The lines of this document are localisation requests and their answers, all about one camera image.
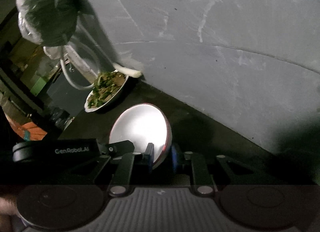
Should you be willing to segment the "white red-rimmed small bowl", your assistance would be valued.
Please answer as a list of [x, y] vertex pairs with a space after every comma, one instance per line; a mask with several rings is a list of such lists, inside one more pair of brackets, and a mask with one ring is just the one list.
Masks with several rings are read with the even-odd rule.
[[154, 145], [153, 168], [166, 158], [172, 144], [172, 131], [167, 117], [157, 106], [141, 103], [125, 110], [115, 121], [109, 142], [128, 140], [135, 152], [143, 153], [148, 144]]

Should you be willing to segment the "orange patterned cloth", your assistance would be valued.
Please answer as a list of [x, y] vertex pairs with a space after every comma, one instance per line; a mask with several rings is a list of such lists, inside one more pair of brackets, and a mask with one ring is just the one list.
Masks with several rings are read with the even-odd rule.
[[16, 121], [11, 119], [7, 114], [5, 114], [8, 122], [10, 123], [13, 131], [18, 134], [19, 137], [23, 138], [25, 141], [40, 141], [42, 140], [47, 132], [38, 127], [33, 122], [28, 122], [24, 125], [18, 124]]

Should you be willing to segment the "black rectangular table mat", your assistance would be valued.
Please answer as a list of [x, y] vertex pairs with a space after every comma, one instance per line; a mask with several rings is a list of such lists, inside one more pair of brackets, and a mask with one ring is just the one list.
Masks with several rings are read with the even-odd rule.
[[118, 97], [100, 110], [80, 111], [60, 138], [108, 140], [116, 119], [126, 109], [140, 103], [161, 109], [171, 126], [172, 143], [181, 151], [216, 153], [245, 162], [268, 160], [274, 156], [232, 129], [141, 81], [129, 81]]

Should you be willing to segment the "white plate of stir-fry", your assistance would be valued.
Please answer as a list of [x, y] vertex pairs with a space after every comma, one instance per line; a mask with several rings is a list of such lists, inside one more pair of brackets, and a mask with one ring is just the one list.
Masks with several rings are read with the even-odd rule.
[[84, 109], [90, 113], [110, 104], [120, 94], [129, 77], [118, 71], [98, 75], [92, 91], [86, 98]]

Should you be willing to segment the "white scallion stalk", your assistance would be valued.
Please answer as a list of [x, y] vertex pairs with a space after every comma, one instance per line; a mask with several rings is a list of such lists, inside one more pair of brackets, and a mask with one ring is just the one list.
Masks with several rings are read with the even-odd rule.
[[117, 63], [112, 63], [113, 67], [120, 73], [123, 73], [124, 75], [127, 75], [129, 77], [132, 77], [132, 78], [139, 78], [142, 76], [142, 72], [141, 71], [138, 71], [138, 70], [135, 70], [135, 69], [130, 69], [130, 68], [126, 68], [126, 67], [123, 67]]

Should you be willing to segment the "clear plastic bag of greens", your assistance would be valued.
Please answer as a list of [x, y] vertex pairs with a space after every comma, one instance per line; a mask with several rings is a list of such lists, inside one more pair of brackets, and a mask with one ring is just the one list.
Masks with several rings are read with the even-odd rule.
[[43, 47], [64, 46], [76, 29], [73, 0], [16, 0], [22, 37]]

